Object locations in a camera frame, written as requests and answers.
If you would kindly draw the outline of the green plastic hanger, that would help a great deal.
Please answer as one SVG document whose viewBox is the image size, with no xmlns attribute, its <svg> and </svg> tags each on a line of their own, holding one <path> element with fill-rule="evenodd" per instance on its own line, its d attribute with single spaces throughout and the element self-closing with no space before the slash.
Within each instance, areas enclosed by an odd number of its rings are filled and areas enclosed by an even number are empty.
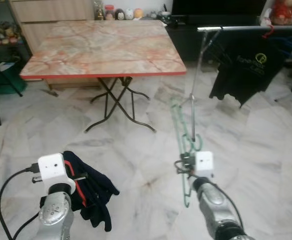
<svg viewBox="0 0 292 240">
<path fill-rule="evenodd" d="M 184 207 L 188 208 L 191 199 L 191 185 L 187 181 L 190 176 L 185 162 L 192 157 L 193 153 L 201 151 L 203 140 L 199 134 L 191 133 L 188 130 L 188 123 L 184 117 L 182 103 L 177 98 L 171 98 L 171 115 L 175 126 L 176 141 L 178 143 L 180 159 L 174 163 L 176 173 L 180 174 L 182 181 L 182 193 L 184 194 Z"/>
</svg>

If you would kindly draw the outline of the dark shirt with red collar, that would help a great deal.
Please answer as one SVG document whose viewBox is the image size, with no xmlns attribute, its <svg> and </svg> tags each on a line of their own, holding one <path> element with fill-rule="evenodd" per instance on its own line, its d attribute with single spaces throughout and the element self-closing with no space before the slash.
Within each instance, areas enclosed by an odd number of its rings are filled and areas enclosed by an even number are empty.
<svg viewBox="0 0 292 240">
<path fill-rule="evenodd" d="M 63 157 L 72 173 L 88 173 L 87 178 L 75 182 L 75 193 L 70 195 L 72 210 L 80 211 L 82 218 L 89 220 L 92 227 L 98 227 L 103 222 L 108 233 L 112 230 L 112 221 L 106 205 L 112 195 L 120 194 L 119 190 L 105 174 L 83 162 L 72 151 L 64 151 Z"/>
</svg>

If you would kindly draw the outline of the red plastic hanger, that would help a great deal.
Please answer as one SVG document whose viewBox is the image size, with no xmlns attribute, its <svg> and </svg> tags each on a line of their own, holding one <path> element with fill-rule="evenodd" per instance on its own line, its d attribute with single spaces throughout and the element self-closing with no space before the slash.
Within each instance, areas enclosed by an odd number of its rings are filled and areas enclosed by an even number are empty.
<svg viewBox="0 0 292 240">
<path fill-rule="evenodd" d="M 275 32 L 275 27 L 272 24 L 267 25 L 267 27 L 269 28 L 269 30 L 262 35 L 262 38 L 264 39 L 268 39 L 274 32 Z"/>
</svg>

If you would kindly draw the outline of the black T-shirt with logo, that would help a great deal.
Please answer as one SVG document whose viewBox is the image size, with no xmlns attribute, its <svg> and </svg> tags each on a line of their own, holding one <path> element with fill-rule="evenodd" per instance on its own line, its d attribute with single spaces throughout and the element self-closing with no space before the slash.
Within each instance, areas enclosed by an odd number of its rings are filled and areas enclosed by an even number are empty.
<svg viewBox="0 0 292 240">
<path fill-rule="evenodd" d="M 269 39 L 261 36 L 236 38 L 221 55 L 221 65 L 210 98 L 229 95 L 243 106 L 258 92 L 267 90 L 281 71 L 287 56 Z"/>
</svg>

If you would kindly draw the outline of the black TV cabinet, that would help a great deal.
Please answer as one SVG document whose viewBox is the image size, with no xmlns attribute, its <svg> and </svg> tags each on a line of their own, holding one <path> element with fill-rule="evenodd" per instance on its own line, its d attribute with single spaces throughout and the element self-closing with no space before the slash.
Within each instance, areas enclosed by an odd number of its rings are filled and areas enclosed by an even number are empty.
<svg viewBox="0 0 292 240">
<path fill-rule="evenodd" d="M 201 50 L 208 44 L 204 60 L 212 61 L 223 52 L 224 48 L 234 39 L 262 36 L 269 28 L 262 25 L 259 16 L 245 14 L 173 14 L 177 25 L 164 26 L 161 23 L 184 62 L 195 62 Z M 292 36 L 292 25 L 274 25 L 275 32 L 269 39 L 278 41 L 278 48 L 290 51 L 280 41 L 281 37 Z"/>
</svg>

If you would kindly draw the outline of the marble top folding table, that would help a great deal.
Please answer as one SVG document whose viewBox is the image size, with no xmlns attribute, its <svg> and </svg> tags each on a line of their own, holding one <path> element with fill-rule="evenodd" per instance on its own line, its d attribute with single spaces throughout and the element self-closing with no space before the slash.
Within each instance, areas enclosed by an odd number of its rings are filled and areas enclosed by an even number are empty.
<svg viewBox="0 0 292 240">
<path fill-rule="evenodd" d="M 27 79 L 95 78 L 104 89 L 104 121 L 119 109 L 134 77 L 179 76 L 187 69 L 159 20 L 72 20 L 57 22 L 20 72 Z"/>
</svg>

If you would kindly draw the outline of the silver metal clothes rack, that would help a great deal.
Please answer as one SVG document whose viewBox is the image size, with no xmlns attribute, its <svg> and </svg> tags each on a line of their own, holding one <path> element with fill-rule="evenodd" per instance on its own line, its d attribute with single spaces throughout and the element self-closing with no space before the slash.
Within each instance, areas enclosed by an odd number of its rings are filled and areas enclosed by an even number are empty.
<svg viewBox="0 0 292 240">
<path fill-rule="evenodd" d="M 201 34 L 194 81 L 203 73 L 205 55 L 226 46 L 212 57 L 219 65 L 209 98 L 236 99 L 243 107 L 255 94 L 264 92 L 292 55 L 292 25 L 206 26 Z"/>
</svg>

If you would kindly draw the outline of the black desk organizer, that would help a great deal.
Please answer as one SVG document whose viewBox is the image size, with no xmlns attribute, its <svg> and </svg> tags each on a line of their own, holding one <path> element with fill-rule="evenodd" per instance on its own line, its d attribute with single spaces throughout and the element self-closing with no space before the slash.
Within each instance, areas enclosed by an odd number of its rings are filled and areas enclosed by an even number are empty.
<svg viewBox="0 0 292 240">
<path fill-rule="evenodd" d="M 175 27 L 177 25 L 177 21 L 173 18 L 170 11 L 160 11 L 159 14 L 157 14 L 157 19 L 159 19 L 164 26 Z"/>
</svg>

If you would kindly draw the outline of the black flat television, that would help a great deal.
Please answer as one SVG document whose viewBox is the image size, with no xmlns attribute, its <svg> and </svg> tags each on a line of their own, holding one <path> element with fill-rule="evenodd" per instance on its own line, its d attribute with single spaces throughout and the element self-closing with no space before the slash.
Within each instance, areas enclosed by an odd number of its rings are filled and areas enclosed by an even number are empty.
<svg viewBox="0 0 292 240">
<path fill-rule="evenodd" d="M 267 0 L 173 0 L 173 15 L 259 15 Z"/>
</svg>

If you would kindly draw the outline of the black mouse plush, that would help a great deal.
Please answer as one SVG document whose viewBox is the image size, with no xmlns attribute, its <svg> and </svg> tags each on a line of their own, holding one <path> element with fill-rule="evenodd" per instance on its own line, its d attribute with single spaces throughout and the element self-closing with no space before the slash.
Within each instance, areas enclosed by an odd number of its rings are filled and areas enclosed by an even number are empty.
<svg viewBox="0 0 292 240">
<path fill-rule="evenodd" d="M 115 10 L 115 16 L 114 16 L 114 18 L 115 18 L 115 20 L 125 20 L 126 19 L 126 16 L 125 16 L 125 12 L 123 11 L 123 9 L 116 9 Z"/>
</svg>

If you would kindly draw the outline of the light wooden sideboard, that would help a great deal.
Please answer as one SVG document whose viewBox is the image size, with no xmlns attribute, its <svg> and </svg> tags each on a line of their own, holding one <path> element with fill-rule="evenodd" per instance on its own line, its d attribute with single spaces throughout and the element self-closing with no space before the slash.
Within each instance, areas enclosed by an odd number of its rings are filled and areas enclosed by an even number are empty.
<svg viewBox="0 0 292 240">
<path fill-rule="evenodd" d="M 31 50 L 21 78 L 41 80 L 50 90 L 99 85 L 68 65 L 68 58 L 78 54 L 72 45 L 80 34 L 66 39 L 68 24 L 93 20 L 93 0 L 9 0 L 9 6 Z"/>
</svg>

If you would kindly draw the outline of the red lidded jar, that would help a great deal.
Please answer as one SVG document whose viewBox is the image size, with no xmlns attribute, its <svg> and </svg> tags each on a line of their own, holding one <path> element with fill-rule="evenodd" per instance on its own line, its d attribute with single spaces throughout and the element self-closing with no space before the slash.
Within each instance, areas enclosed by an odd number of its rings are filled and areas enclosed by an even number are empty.
<svg viewBox="0 0 292 240">
<path fill-rule="evenodd" d="M 113 21 L 115 19 L 115 7 L 112 4 L 107 4 L 104 6 L 104 19 L 106 21 Z"/>
</svg>

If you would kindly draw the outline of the blue and gold trophy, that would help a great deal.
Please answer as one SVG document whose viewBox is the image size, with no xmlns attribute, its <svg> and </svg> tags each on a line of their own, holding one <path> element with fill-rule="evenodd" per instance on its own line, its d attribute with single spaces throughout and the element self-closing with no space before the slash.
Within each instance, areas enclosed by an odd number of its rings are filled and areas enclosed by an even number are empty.
<svg viewBox="0 0 292 240">
<path fill-rule="evenodd" d="M 93 6 L 95 11 L 95 21 L 104 20 L 104 3 L 102 0 L 93 0 Z"/>
</svg>

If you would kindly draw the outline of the red robed figurine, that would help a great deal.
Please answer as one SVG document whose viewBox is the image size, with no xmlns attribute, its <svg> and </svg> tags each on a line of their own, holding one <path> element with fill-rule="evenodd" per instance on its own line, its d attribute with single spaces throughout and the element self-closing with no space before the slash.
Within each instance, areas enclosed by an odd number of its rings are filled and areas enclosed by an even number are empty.
<svg viewBox="0 0 292 240">
<path fill-rule="evenodd" d="M 292 25 L 292 0 L 275 0 L 271 13 L 272 25 Z"/>
</svg>

